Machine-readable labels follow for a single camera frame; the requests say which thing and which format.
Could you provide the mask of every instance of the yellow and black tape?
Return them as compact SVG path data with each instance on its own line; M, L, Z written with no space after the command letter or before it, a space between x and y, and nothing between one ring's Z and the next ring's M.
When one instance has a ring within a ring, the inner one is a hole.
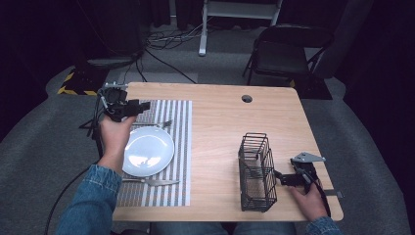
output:
M61 88L58 90L58 94L68 94L68 95L91 95L96 96L97 91L95 90L85 90L82 88L70 88L70 84L74 80L74 70L72 70L68 76L65 78L64 83L62 83Z

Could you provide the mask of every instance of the table leg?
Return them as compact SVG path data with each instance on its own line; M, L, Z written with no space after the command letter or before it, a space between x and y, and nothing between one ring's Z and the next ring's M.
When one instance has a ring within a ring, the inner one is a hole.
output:
M274 16L271 20L271 26L277 24L278 15L280 14L281 4L283 3L283 0L279 0L277 3L277 9L275 10Z
M208 41L208 0L204 3L203 26L201 35L201 45L199 47L199 56L205 56L207 53Z

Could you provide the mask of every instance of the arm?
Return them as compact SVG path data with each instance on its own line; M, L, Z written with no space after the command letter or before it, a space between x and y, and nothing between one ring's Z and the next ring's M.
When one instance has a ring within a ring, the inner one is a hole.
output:
M91 165L64 211L57 234L110 234L116 196L121 185L124 149L135 117L114 122L104 117L101 135L105 154Z
M315 184L311 184L310 191L303 195L295 187L289 187L290 192L299 204L304 216L311 221L306 226L305 234L342 235L333 219L327 216L321 195Z

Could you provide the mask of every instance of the hole in table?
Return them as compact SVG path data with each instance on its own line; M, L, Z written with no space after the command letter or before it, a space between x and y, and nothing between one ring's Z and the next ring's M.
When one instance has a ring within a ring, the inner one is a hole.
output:
M243 95L242 101L244 101L245 103L250 103L253 101L253 97L251 97L250 95Z

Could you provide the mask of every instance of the black chair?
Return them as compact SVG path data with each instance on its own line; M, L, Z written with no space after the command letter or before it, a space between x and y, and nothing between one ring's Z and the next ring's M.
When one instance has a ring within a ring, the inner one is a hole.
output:
M268 27L255 41L245 67L243 76L250 69L247 85L251 84L253 71L262 75L287 77L287 82L295 79L307 83L319 56L333 41L333 33L322 27L289 23ZM309 59L305 54L306 48L313 48Z

